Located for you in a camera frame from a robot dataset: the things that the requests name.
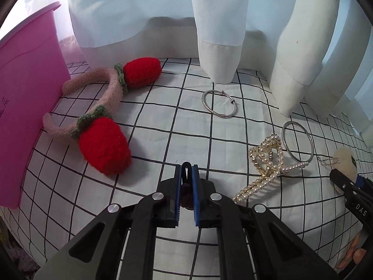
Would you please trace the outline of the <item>beige fluffy pom keychain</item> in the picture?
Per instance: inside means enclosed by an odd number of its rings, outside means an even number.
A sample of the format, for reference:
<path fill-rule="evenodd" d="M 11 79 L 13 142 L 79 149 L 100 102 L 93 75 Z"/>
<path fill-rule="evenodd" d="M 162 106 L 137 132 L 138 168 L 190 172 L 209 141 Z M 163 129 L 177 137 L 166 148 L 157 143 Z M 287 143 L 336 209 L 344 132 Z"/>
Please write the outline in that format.
<path fill-rule="evenodd" d="M 319 164 L 324 166 L 329 173 L 333 169 L 339 170 L 352 183 L 357 182 L 357 163 L 352 151 L 348 147 L 341 147 L 335 151 L 332 158 L 317 158 Z"/>

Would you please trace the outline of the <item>pearl hair claw clip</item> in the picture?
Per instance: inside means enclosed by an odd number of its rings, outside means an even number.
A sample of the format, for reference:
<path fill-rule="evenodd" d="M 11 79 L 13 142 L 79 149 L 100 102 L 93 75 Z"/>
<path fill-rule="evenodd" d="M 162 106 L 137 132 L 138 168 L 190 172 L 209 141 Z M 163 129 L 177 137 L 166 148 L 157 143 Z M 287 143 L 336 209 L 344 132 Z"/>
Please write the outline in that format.
<path fill-rule="evenodd" d="M 313 142 L 311 142 L 311 155 L 308 160 L 298 161 L 293 158 L 297 163 L 286 166 L 284 163 L 281 137 L 274 133 L 267 136 L 260 145 L 250 148 L 249 158 L 260 174 L 260 177 L 258 177 L 253 183 L 242 188 L 234 197 L 231 198 L 236 204 L 241 204 L 248 200 L 248 198 L 266 188 L 281 175 L 308 166 L 314 158 Z"/>

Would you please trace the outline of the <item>pink strawberry plush headband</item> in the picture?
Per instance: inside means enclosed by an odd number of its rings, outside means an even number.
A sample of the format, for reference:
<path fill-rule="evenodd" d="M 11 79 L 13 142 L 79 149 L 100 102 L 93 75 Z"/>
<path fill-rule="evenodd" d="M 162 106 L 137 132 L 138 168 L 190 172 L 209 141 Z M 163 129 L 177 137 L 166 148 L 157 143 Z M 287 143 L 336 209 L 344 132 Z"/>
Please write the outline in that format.
<path fill-rule="evenodd" d="M 121 128 L 113 120 L 113 112 L 130 90 L 153 84 L 161 72 L 157 58 L 145 57 L 112 68 L 97 68 L 68 80 L 62 86 L 63 95 L 97 82 L 109 85 L 98 102 L 67 127 L 56 126 L 51 115 L 45 114 L 44 129 L 52 138 L 76 140 L 83 158 L 103 175 L 120 174 L 130 165 L 131 152 Z"/>

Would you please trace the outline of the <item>large silver bangle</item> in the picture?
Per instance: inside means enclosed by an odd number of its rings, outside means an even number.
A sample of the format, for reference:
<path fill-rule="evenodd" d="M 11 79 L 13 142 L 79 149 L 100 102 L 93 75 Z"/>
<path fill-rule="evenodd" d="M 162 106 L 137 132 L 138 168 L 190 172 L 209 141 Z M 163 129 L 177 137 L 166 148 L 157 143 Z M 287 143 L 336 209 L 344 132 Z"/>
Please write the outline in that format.
<path fill-rule="evenodd" d="M 297 145 L 297 149 L 298 149 L 298 155 L 297 156 L 290 150 L 290 148 L 288 146 L 288 143 L 286 141 L 286 130 L 288 129 L 289 126 L 291 126 L 293 128 L 293 134 L 294 134 L 294 137 L 295 137 L 295 144 Z M 310 144 L 311 152 L 309 153 L 309 156 L 308 156 L 307 160 L 302 160 L 302 153 L 300 151 L 300 146 L 299 146 L 298 137 L 297 137 L 297 131 L 295 130 L 296 126 L 298 128 L 300 128 L 302 130 L 302 132 L 306 135 L 306 138 L 308 139 L 308 142 Z M 283 145 L 284 145 L 286 151 L 288 152 L 288 154 L 290 155 L 290 158 L 292 158 L 296 162 L 302 163 L 303 165 L 309 165 L 311 163 L 311 161 L 313 160 L 314 155 L 315 155 L 314 143 L 313 143 L 313 140 L 312 140 L 309 132 L 307 131 L 307 129 L 303 125 L 301 125 L 300 123 L 298 123 L 296 121 L 292 121 L 292 120 L 285 122 L 282 126 L 282 129 L 281 129 L 281 137 L 282 137 L 282 140 L 283 140 Z"/>

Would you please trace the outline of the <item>small silver bangle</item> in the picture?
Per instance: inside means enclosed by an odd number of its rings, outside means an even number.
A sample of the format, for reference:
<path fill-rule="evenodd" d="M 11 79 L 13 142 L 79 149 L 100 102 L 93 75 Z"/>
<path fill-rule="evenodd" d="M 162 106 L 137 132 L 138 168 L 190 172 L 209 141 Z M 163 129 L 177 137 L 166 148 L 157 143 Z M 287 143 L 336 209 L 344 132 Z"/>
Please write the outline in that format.
<path fill-rule="evenodd" d="M 202 105 L 216 117 L 228 119 L 236 116 L 238 106 L 224 90 L 208 90 L 202 94 Z"/>

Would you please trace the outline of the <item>white grid tablecloth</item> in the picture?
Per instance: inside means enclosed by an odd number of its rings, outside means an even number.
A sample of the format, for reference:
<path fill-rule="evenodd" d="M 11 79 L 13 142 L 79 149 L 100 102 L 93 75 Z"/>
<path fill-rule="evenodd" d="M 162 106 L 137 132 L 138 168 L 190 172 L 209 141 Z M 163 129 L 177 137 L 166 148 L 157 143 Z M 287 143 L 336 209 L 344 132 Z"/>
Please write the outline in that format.
<path fill-rule="evenodd" d="M 267 80 L 239 70 L 217 87 L 194 61 L 160 61 L 151 85 L 130 90 L 113 112 L 128 141 L 130 165 L 106 176 L 78 142 L 44 129 L 32 148 L 20 205 L 3 208 L 11 233 L 41 265 L 38 279 L 336 279 L 335 266 L 354 237 L 365 259 L 341 278 L 372 278 L 372 233 L 345 207 L 343 191 L 317 158 L 348 147 L 359 175 L 372 176 L 372 154 L 346 119 L 319 119 L 301 102 L 285 117 Z M 67 127 L 106 91 L 97 82 L 62 94 L 50 112 Z M 224 90 L 236 116 L 210 114 L 201 97 Z M 260 174 L 249 149 L 296 121 L 315 155 L 241 204 L 232 201 Z M 286 166 L 297 163 L 286 151 Z M 193 211 L 192 166 L 199 167 L 200 225 Z M 180 220 L 174 226 L 172 181 L 181 165 Z"/>

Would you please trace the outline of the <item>white curtain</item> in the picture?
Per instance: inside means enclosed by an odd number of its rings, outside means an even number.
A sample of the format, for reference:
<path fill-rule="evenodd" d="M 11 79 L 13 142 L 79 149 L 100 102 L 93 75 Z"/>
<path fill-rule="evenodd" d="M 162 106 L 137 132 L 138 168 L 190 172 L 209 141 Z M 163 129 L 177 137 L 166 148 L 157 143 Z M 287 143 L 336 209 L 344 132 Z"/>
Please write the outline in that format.
<path fill-rule="evenodd" d="M 372 145 L 372 23 L 357 0 L 18 0 L 4 25 L 56 1 L 69 62 L 198 58 L 218 84 L 258 70 L 283 115 L 305 99 L 319 117 L 346 114 Z"/>

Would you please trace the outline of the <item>pink plastic tub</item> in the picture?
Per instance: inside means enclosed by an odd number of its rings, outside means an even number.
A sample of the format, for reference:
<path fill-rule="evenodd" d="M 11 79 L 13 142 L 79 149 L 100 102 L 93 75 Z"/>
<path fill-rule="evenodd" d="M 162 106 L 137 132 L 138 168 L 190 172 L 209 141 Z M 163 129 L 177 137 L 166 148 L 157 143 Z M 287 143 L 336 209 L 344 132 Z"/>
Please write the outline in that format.
<path fill-rule="evenodd" d="M 20 203 L 25 168 L 42 117 L 70 75 L 54 21 L 59 2 L 28 18 L 1 39 L 1 206 Z"/>

